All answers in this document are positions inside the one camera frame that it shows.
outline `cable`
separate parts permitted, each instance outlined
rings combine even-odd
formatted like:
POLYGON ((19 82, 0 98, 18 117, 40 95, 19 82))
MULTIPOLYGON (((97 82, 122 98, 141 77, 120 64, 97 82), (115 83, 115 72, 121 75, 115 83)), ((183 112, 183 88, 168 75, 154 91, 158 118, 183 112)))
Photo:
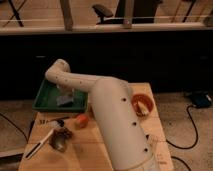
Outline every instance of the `cable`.
MULTIPOLYGON (((23 2, 21 3, 21 5, 18 7, 16 11, 19 12, 26 2, 27 0, 23 0, 23 2)), ((6 27, 14 17, 15 17, 15 14, 13 14, 2 27, 6 27)))
POLYGON ((171 158, 180 161, 181 163, 184 164, 184 166, 186 166, 186 168, 187 168, 189 171, 191 171, 191 168, 189 167, 189 165, 188 165, 184 160, 182 160, 181 158, 176 157, 176 156, 171 156, 171 158))
POLYGON ((193 120, 193 118, 192 118, 192 116, 191 116, 191 114, 190 114, 190 111, 189 111, 189 109, 192 108, 192 107, 195 107, 195 106, 194 106, 194 105, 189 105, 189 106, 187 106, 186 111, 187 111, 187 113, 188 113, 188 115, 189 115, 189 118, 190 118, 190 120, 191 120, 191 122, 192 122, 192 125, 193 125, 193 127, 194 127, 194 130, 195 130, 195 141, 194 141, 194 143, 193 143, 191 146, 188 146, 188 147, 180 147, 180 146, 178 146, 178 145, 173 144, 171 141, 166 140, 167 143, 169 143, 170 145, 172 145, 172 146, 175 147, 175 148, 183 149, 183 150, 188 150, 188 149, 193 148, 193 147, 197 144, 197 142, 198 142, 199 136, 198 136, 197 127, 196 127, 196 125, 195 125, 195 123, 194 123, 194 120, 193 120))
POLYGON ((6 119, 10 124, 12 124, 14 127, 16 127, 16 129, 18 129, 23 135, 24 138, 26 139, 26 141, 28 141, 27 136, 25 135, 25 133, 15 124, 13 123, 9 118, 7 118, 6 116, 4 116, 2 113, 0 113, 0 116, 2 116, 4 119, 6 119))

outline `chair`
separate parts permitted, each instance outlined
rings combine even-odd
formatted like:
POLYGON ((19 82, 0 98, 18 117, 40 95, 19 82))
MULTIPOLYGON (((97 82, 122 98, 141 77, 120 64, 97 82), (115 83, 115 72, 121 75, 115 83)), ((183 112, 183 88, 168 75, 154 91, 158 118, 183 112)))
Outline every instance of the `chair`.
MULTIPOLYGON (((119 0, 115 18, 112 18, 112 11, 105 6, 101 4, 93 5, 92 8, 100 18, 100 22, 97 24, 122 24, 125 2, 126 0, 119 0)), ((154 23, 154 16, 159 3, 162 3, 162 0, 135 0, 132 23, 154 23)))

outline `pen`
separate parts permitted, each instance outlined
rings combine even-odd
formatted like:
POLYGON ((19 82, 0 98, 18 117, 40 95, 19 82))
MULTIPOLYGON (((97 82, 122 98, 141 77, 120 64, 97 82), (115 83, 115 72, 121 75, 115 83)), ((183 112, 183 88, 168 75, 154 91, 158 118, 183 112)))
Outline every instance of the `pen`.
POLYGON ((49 139, 49 137, 53 134, 54 129, 51 129, 50 132, 48 132, 48 134, 39 141, 39 143, 37 143, 32 150, 30 150, 30 152, 25 156, 26 159, 30 159, 43 145, 44 143, 49 139))

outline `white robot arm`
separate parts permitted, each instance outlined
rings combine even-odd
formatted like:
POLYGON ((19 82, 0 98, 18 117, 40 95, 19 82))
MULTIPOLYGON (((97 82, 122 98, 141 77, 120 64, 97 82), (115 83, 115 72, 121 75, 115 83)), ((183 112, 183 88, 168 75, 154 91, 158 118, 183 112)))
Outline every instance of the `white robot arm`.
POLYGON ((66 89, 89 92, 95 119, 112 167, 117 171, 160 171, 131 104, 128 82, 114 77, 73 74, 58 59, 45 77, 66 89))

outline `wooden tabletop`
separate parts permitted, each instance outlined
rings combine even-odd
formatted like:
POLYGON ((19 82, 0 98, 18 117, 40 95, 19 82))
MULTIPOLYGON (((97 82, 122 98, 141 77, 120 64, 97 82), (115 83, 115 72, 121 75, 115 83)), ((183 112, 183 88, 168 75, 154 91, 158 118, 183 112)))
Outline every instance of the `wooden tabletop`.
MULTIPOLYGON (((132 83, 131 85, 134 93, 147 94, 154 102, 152 112, 147 117, 139 117, 139 120, 145 134, 151 135, 150 143, 161 170, 172 171, 173 164, 151 87, 148 83, 132 83)), ((19 171, 112 171, 94 117, 90 114, 87 127, 76 129, 74 116, 75 114, 72 113, 38 113, 19 171), (65 126, 73 132, 73 137, 66 141, 67 150, 61 153, 54 150, 47 142, 31 159, 25 159, 25 155, 51 130, 49 124, 41 124, 40 120, 50 120, 63 116, 71 117, 65 120, 65 126)))

